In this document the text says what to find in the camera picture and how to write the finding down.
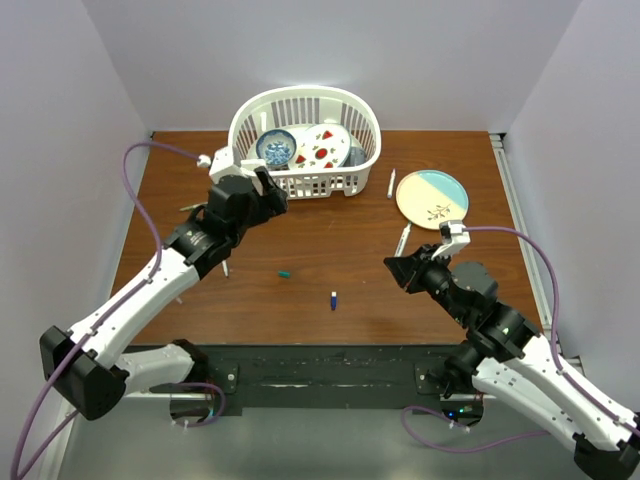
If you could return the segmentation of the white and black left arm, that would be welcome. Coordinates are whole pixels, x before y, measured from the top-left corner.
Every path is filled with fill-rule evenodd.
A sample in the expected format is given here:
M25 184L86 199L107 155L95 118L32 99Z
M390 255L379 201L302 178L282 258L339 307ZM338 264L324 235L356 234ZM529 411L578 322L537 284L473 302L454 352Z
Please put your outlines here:
M179 340L134 361L124 351L169 303L226 261L246 231L287 211L287 194L263 166L215 180L206 204L178 225L149 263L97 311L39 340L43 373L87 420L111 411L127 394L175 383L185 392L207 380L205 357Z

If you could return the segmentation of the white pen with teal tip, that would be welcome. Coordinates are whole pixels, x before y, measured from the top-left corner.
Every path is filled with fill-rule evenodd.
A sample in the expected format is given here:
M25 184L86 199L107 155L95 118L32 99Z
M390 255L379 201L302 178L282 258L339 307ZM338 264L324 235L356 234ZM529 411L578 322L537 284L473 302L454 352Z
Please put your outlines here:
M397 247L396 247L396 250L395 250L395 255L396 256L401 256L402 253L404 252L405 246L406 246L408 238L410 236L411 227L412 227L412 223L408 222L407 225L402 230L400 239L398 241L398 244L397 244Z

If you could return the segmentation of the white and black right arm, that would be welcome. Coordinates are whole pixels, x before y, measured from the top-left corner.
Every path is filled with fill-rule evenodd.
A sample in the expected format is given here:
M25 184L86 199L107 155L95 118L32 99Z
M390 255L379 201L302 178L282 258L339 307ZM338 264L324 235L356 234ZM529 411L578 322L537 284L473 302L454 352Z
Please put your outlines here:
M400 288L425 292L466 332L430 377L447 393L492 395L545 429L591 479L628 479L639 466L639 416L600 392L518 310L498 298L498 284L480 263L454 269L426 244L384 264Z

